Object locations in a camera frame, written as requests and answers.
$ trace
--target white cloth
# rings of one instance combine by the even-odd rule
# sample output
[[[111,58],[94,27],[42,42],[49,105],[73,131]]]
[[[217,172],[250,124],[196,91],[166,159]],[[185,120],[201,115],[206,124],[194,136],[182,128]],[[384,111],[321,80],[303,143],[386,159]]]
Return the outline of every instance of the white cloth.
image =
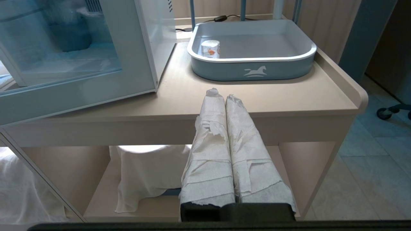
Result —
[[[9,149],[0,147],[0,224],[65,222],[63,204]]]
[[[135,212],[141,199],[180,188],[189,152],[187,145],[110,146],[111,161],[121,166],[115,212]]]

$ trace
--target metal pole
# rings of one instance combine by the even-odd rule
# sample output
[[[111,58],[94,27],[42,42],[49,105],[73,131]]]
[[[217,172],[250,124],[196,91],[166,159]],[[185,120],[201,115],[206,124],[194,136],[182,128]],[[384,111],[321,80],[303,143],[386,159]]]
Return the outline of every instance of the metal pole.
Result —
[[[298,17],[300,16],[301,10],[301,0],[296,0],[294,5],[293,21],[295,24],[298,24]]]
[[[240,13],[241,21],[245,21],[245,3],[246,3],[246,0],[241,0],[241,13]]]
[[[275,0],[274,9],[272,10],[272,18],[281,19],[283,8],[284,8],[284,0]]]
[[[191,27],[192,27],[192,31],[194,31],[194,27],[196,27],[196,18],[194,15],[194,0],[190,0],[190,12],[191,12]]]

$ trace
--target plastic tray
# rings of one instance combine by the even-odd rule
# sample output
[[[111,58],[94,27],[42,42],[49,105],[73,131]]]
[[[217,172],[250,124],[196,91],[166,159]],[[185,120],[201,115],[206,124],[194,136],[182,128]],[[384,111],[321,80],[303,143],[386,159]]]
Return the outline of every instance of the plastic tray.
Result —
[[[220,58],[201,55],[205,40],[220,41]],[[307,74],[317,46],[291,20],[196,25],[188,45],[193,71],[217,81],[293,79]]]

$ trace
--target small container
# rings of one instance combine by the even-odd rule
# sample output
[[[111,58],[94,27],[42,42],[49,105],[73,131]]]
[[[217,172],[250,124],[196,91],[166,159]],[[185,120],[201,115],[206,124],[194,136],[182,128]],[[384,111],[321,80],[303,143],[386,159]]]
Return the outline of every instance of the small container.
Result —
[[[220,41],[206,40],[201,43],[201,51],[204,57],[220,58]]]

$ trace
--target white paper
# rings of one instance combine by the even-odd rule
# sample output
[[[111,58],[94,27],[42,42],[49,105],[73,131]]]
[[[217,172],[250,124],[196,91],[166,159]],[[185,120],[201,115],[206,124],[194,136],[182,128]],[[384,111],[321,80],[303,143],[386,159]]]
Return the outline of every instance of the white paper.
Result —
[[[224,98],[207,91],[196,120],[196,136],[181,178],[180,204],[235,203]]]
[[[281,179],[242,101],[227,97],[227,127],[233,163],[234,190],[243,203],[288,203],[291,190]]]

